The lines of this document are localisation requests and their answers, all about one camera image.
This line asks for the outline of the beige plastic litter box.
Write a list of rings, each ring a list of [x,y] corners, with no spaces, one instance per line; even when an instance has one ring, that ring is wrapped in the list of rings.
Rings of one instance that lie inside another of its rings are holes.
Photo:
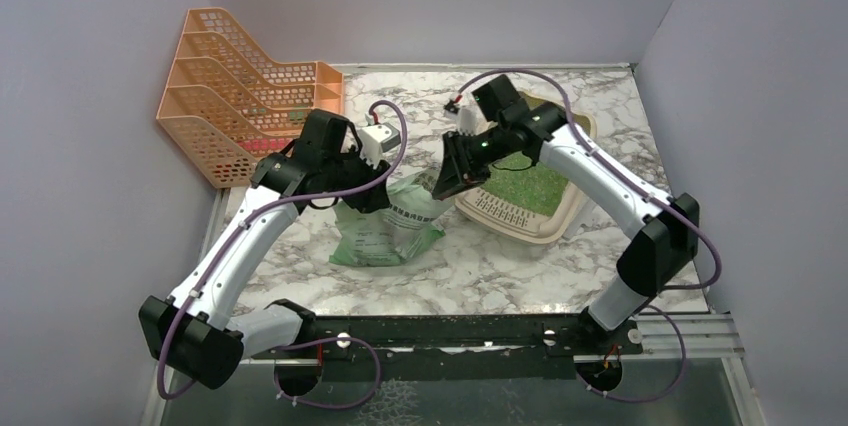
[[[512,205],[484,191],[482,186],[454,196],[456,208],[468,219],[493,232],[533,245],[547,245],[562,238],[577,211],[583,209],[587,221],[596,207],[593,200],[570,182],[552,216]]]

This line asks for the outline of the green litter bag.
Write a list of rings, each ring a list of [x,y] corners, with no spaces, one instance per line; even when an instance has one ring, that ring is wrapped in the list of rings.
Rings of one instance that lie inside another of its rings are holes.
[[[435,221],[452,204],[431,196],[438,173],[422,169],[387,187],[390,207],[358,212],[342,203],[334,208],[340,239],[329,262],[339,266],[400,266],[429,250],[445,236]]]

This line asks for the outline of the white bag sealing clip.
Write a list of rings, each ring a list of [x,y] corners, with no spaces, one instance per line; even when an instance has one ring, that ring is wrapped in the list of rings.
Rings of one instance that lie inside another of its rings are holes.
[[[583,209],[580,209],[574,214],[574,217],[563,233],[563,238],[565,240],[570,241],[579,232],[580,228],[586,221],[585,216],[586,212]]]

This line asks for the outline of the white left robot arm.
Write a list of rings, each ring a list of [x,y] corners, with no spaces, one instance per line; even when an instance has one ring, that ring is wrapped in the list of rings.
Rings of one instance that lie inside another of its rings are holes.
[[[232,319],[234,307],[273,244],[316,201],[361,213],[389,208],[387,181],[409,140],[404,114],[396,116],[391,126],[369,111],[358,129],[343,115],[314,110],[299,137],[258,161],[239,210],[192,273],[140,307],[161,398],[195,384],[217,389],[242,360],[276,346],[294,357],[310,351],[315,332],[293,307],[272,305],[243,321]]]

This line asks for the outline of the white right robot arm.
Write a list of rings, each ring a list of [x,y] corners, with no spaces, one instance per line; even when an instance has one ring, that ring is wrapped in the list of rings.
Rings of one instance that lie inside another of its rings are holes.
[[[476,133],[474,117],[454,93],[444,106],[457,128],[442,136],[442,165],[431,191],[445,200],[483,185],[495,162],[522,153],[532,164],[559,173],[601,207],[629,238],[616,276],[579,315],[577,339],[600,353],[617,329],[641,311],[696,255],[699,205],[688,194],[672,197],[643,181],[607,154],[579,127],[564,98],[529,107],[509,79],[509,70],[478,75],[471,96],[490,128]]]

